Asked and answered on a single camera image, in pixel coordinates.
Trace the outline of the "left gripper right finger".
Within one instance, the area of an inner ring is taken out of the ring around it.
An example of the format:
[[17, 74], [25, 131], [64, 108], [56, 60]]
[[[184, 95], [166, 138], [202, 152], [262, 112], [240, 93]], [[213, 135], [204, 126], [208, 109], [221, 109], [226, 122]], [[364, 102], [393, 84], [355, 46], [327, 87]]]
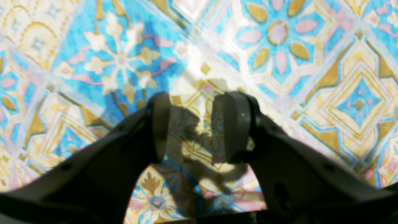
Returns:
[[272, 224], [396, 224], [397, 185], [377, 189], [310, 146], [291, 138], [249, 94], [222, 103], [230, 164], [248, 164]]

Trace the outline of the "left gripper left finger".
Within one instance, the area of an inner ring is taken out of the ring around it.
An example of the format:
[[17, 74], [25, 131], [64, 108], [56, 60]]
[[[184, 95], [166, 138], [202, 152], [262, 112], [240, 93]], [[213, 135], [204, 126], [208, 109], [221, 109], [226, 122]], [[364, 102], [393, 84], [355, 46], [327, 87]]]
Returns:
[[105, 137], [1, 193], [2, 224], [122, 224], [141, 173], [165, 156], [171, 102], [152, 96]]

